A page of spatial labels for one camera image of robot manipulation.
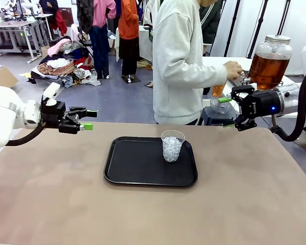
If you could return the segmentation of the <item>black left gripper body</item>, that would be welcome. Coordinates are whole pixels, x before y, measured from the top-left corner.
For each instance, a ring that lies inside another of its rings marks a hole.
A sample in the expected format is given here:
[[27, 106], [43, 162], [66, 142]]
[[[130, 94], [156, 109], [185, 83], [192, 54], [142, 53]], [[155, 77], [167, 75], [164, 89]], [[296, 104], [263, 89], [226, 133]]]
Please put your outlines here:
[[53, 106], [41, 103], [42, 122], [46, 128], [57, 128], [65, 112], [65, 102], [57, 101]]

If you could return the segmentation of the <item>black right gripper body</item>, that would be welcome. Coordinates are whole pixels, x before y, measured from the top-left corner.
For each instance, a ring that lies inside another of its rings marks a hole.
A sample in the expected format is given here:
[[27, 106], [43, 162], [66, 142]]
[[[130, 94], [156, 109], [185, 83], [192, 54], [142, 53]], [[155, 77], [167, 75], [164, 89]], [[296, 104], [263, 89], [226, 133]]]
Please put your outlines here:
[[275, 90], [255, 91], [241, 104], [241, 114], [247, 118], [275, 115], [281, 111], [281, 101]]

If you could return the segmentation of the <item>person's right hand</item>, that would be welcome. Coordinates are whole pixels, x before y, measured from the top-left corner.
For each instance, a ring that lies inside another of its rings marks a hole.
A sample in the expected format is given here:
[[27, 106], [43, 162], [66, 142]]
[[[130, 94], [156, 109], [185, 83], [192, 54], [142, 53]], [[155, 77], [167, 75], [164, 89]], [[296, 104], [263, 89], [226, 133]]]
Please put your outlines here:
[[228, 61], [223, 66], [226, 68], [227, 79], [229, 80], [238, 79], [243, 72], [241, 65], [235, 61]]

